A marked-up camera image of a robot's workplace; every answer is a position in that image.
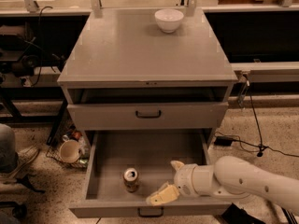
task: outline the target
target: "chair wheel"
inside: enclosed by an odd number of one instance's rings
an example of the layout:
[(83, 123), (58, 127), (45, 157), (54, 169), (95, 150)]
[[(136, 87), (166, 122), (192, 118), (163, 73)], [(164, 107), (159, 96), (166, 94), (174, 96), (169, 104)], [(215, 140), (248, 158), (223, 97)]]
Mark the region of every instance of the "chair wheel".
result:
[(15, 208), (12, 209), (12, 216), (15, 218), (23, 218), (27, 215), (27, 207), (25, 204), (18, 205)]

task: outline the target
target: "can lid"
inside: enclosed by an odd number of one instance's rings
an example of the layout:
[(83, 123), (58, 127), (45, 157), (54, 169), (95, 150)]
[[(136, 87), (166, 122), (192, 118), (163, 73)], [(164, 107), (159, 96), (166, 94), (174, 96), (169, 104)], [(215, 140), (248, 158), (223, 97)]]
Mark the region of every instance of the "can lid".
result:
[(128, 168), (124, 171), (123, 178), (129, 182), (135, 181), (138, 178), (138, 171), (135, 168)]

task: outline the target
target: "power adapter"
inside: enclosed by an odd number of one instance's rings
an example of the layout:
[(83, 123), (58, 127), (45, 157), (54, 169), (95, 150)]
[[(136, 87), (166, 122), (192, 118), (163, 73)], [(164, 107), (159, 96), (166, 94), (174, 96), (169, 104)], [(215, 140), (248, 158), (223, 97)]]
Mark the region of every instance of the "power adapter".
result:
[(217, 136), (214, 142), (216, 146), (230, 146), (234, 141), (234, 138), (228, 136)]

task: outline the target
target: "floor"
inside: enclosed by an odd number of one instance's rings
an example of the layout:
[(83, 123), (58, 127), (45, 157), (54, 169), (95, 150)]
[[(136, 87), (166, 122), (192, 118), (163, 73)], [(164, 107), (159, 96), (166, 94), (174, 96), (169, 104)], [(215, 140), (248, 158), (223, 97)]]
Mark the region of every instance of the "floor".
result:
[[(260, 123), (263, 143), (273, 149), (286, 153), (298, 154), (299, 140), (299, 99), (298, 96), (254, 96), (253, 103)], [(69, 119), (64, 119), (60, 129), (68, 125)], [(63, 223), (97, 223), (98, 218), (76, 218), (68, 207), (78, 203), (82, 196), (85, 169), (67, 168), (52, 158), (47, 158), (49, 147), (46, 145), (50, 125), (13, 128), (16, 135), (17, 151), (22, 153), (29, 146), (40, 149), (37, 158), (26, 169), (30, 180), (36, 189), (46, 192), (35, 193), (20, 184), (0, 185), (1, 201), (25, 203), (28, 214), (21, 223), (26, 224), (63, 224)], [(259, 144), (256, 122), (247, 98), (245, 108), (236, 104), (235, 98), (230, 99), (230, 108), (218, 129), (218, 132), (239, 135), (244, 141)], [(299, 179), (299, 158), (287, 157), (267, 149), (261, 158), (256, 153), (244, 151), (234, 142), (230, 147), (216, 147), (211, 144), (209, 156), (212, 162), (225, 155), (233, 155), (263, 168), (269, 172)], [(288, 223), (281, 209), (262, 198), (254, 197), (252, 202), (237, 205), (244, 208), (250, 215), (265, 223)], [(11, 209), (3, 209), (11, 216)], [(102, 218), (99, 223), (221, 223), (213, 216), (199, 217), (160, 217), (160, 218)]]

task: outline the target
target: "drawer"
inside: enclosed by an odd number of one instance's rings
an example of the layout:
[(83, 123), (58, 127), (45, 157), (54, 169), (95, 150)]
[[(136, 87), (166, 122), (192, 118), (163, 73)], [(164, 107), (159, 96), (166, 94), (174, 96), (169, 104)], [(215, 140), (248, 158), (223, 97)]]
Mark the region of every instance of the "drawer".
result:
[[(203, 135), (186, 130), (102, 131), (92, 145), (83, 198), (70, 210), (77, 217), (161, 217), (219, 215), (229, 203), (210, 197), (178, 200), (164, 206), (147, 205), (146, 198), (163, 183), (173, 183), (170, 161), (206, 164)], [(128, 192), (123, 173), (134, 167), (139, 188)]]
[(227, 103), (69, 105), (81, 130), (216, 128)]

